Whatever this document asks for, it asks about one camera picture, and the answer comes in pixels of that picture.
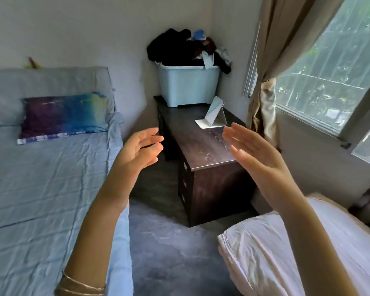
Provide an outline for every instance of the white bed sheet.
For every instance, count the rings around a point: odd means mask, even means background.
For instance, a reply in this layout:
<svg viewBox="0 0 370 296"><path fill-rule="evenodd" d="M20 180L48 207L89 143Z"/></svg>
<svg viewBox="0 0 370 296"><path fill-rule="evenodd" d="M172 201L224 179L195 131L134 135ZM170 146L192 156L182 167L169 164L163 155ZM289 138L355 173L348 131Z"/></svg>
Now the white bed sheet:
<svg viewBox="0 0 370 296"><path fill-rule="evenodd" d="M106 133L16 145L0 127L0 296L52 295L89 205L123 146L115 114ZM132 295L128 208L115 231L108 295Z"/></svg>
<svg viewBox="0 0 370 296"><path fill-rule="evenodd" d="M308 198L360 296L370 295L370 229L345 208ZM246 296L304 295L281 217L276 212L242 221L218 237L230 278Z"/></svg>

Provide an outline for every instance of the purple and blue pillow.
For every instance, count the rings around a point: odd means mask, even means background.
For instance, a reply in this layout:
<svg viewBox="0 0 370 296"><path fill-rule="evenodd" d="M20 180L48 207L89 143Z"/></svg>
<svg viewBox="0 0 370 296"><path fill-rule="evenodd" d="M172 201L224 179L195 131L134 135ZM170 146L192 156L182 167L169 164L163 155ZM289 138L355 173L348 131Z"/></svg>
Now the purple and blue pillow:
<svg viewBox="0 0 370 296"><path fill-rule="evenodd" d="M17 144L105 132L107 97L98 92L23 99L25 120Z"/></svg>

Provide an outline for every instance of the plastic storage bin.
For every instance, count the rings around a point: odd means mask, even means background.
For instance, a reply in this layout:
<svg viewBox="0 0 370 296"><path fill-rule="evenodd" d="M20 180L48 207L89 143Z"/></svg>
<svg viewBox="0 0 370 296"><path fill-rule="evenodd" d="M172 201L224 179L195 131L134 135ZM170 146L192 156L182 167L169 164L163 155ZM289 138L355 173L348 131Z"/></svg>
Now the plastic storage bin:
<svg viewBox="0 0 370 296"><path fill-rule="evenodd" d="M165 66L158 64L163 98L169 107L211 104L217 90L220 69L213 66Z"/></svg>

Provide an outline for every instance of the gold bangle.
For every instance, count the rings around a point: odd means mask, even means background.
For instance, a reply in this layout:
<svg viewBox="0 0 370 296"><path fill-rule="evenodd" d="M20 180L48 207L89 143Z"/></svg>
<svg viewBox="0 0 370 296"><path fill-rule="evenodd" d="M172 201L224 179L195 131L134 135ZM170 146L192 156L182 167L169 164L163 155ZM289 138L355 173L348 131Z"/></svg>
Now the gold bangle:
<svg viewBox="0 0 370 296"><path fill-rule="evenodd" d="M65 278L67 278L67 279L71 280L72 282L77 283L77 284L79 284L79 285L81 285L81 286L84 286L85 288L88 288L88 289L94 289L94 290L98 290L98 291L104 291L104 290L106 289L106 286L107 286L107 285L104 285L104 288L95 288L95 287L88 286L87 284L84 284L84 283L81 283L81 282L79 282L79 281L76 281L75 279L73 279L73 278L71 278L70 276L68 276L68 275L64 272L64 269L62 269L62 274L63 274L63 276L64 276Z"/></svg>
<svg viewBox="0 0 370 296"><path fill-rule="evenodd" d="M68 290L68 289L65 289L65 288L62 288L62 287L57 287L56 289L57 289L57 290L65 291L65 292L70 293L70 294L74 294L74 295L82 295L82 296L104 296L104 294L105 294L105 293L103 293L103 294L88 294L88 293L80 293L80 292L74 292L74 291L71 291L71 290Z"/></svg>

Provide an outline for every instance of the carpet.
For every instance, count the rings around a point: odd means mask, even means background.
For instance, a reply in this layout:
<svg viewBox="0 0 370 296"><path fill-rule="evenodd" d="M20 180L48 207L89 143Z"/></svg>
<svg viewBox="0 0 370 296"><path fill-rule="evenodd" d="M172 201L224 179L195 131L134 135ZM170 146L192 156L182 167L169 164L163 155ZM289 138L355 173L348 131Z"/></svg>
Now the carpet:
<svg viewBox="0 0 370 296"><path fill-rule="evenodd" d="M192 228L178 197L178 163L144 169L130 196L135 296L239 296L218 253L217 236L257 215L248 211Z"/></svg>

